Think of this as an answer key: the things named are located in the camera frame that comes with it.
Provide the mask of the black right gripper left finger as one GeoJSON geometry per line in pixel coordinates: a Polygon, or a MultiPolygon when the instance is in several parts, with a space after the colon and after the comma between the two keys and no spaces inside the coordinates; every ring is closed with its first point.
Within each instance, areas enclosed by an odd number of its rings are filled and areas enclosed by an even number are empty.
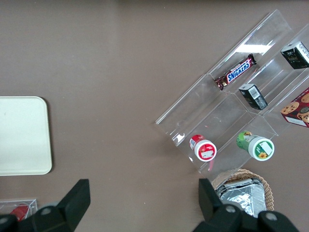
{"type": "Polygon", "coordinates": [[[0,216],[2,232],[73,232],[90,206],[88,179],[80,179],[55,206],[41,208],[27,219],[15,215],[0,216]]]}

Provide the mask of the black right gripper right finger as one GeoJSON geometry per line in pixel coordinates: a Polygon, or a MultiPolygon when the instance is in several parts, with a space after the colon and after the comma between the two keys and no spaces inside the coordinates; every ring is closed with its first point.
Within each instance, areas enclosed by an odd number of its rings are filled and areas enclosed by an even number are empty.
{"type": "Polygon", "coordinates": [[[284,214],[262,211],[258,217],[248,215],[232,204],[220,201],[208,179],[200,179],[198,202],[204,221],[195,232],[297,232],[299,229],[284,214]]]}

